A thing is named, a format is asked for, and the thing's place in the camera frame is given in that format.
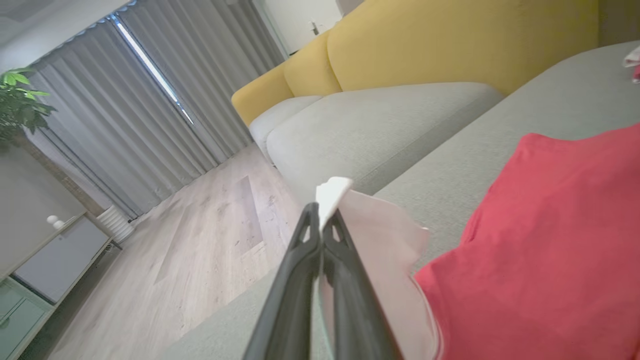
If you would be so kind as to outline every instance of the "ceiling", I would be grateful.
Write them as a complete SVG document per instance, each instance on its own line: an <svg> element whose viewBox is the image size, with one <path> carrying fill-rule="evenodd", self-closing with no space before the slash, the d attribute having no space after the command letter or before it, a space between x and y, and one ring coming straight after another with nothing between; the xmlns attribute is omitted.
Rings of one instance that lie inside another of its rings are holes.
<svg viewBox="0 0 640 360"><path fill-rule="evenodd" d="M0 45L73 0L0 0Z"/></svg>

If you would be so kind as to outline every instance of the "red cloth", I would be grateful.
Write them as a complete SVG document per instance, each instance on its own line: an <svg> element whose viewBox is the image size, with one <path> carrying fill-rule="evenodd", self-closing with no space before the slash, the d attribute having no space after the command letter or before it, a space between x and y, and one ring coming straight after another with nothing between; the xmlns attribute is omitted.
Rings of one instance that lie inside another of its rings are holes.
<svg viewBox="0 0 640 360"><path fill-rule="evenodd" d="M442 359L633 359L640 124L522 138L461 239L416 275Z"/></svg>

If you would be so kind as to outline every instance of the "door handle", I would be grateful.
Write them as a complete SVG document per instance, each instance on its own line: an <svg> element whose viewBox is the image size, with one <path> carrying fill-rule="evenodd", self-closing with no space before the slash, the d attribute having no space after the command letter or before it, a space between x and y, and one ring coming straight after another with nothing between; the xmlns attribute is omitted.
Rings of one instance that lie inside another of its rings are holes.
<svg viewBox="0 0 640 360"><path fill-rule="evenodd" d="M311 26L312 26L311 31L314 32L314 35L318 36L318 34L320 34L320 31L318 31L318 27L316 26L316 22L312 21L311 22Z"/></svg>
<svg viewBox="0 0 640 360"><path fill-rule="evenodd" d="M6 329L7 326L9 326L9 321L11 321L11 315L13 315L13 312L18 310L18 307L20 307L20 305L22 305L22 303L24 303L25 301L26 299L23 298L22 300L18 301L18 303L14 305L13 308L11 308L11 310L9 310L8 313L4 315L0 315L0 330Z"/></svg>

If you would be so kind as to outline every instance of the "wooden floor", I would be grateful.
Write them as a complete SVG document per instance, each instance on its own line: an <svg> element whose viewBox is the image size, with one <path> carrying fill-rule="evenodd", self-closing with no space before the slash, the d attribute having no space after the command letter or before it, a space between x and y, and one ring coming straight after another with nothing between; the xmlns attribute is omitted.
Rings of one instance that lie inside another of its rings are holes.
<svg viewBox="0 0 640 360"><path fill-rule="evenodd" d="M48 359L155 359L279 264L300 211L252 144L140 219Z"/></svg>

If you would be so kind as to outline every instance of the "mint green drawer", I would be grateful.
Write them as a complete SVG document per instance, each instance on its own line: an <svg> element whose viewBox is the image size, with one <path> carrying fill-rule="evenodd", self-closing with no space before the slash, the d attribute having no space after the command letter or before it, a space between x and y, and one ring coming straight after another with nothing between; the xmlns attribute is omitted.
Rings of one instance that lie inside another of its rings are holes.
<svg viewBox="0 0 640 360"><path fill-rule="evenodd" d="M7 360L31 332L45 311L29 300L0 320L0 360Z"/></svg>
<svg viewBox="0 0 640 360"><path fill-rule="evenodd" d="M0 316L7 315L22 298L23 296L7 282L0 283Z"/></svg>

